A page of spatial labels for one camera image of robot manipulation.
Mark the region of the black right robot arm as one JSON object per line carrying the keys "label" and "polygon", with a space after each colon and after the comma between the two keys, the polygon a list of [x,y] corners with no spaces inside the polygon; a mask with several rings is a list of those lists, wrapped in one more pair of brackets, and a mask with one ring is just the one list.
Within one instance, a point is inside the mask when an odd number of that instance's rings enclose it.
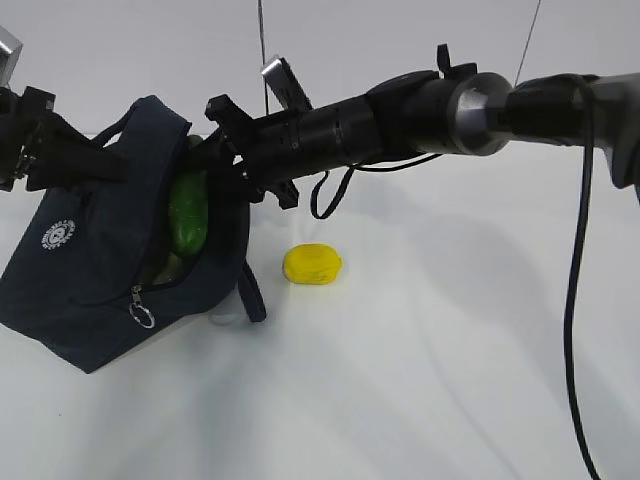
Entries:
{"label": "black right robot arm", "polygon": [[638,186],[637,74],[563,73],[512,85],[473,63],[452,64],[445,45],[437,63],[315,108],[289,63],[275,58],[262,74],[282,110],[254,118],[226,95],[210,99],[205,114],[216,130],[186,164],[252,201],[273,192],[284,208],[297,203],[297,178],[423,155],[489,156],[512,141],[600,149],[615,187]]}

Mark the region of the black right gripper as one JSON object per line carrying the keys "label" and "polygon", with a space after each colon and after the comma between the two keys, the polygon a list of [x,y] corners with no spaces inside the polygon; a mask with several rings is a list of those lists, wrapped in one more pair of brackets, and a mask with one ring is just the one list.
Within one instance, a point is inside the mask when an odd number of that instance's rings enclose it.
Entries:
{"label": "black right gripper", "polygon": [[275,166],[291,149],[286,139],[288,112],[253,118],[222,94],[208,100],[205,116],[217,128],[206,138],[187,136],[183,172],[210,169],[224,194],[251,203],[260,203],[271,193],[282,209],[299,205],[293,179],[278,174]]}

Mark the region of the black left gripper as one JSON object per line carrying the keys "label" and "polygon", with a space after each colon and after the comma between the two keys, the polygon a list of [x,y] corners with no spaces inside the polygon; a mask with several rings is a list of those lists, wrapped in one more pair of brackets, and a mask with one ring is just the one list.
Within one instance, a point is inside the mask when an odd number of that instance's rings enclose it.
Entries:
{"label": "black left gripper", "polygon": [[85,180],[124,181],[127,162],[56,113],[55,95],[1,88],[1,190],[27,176],[25,190],[68,188]]}

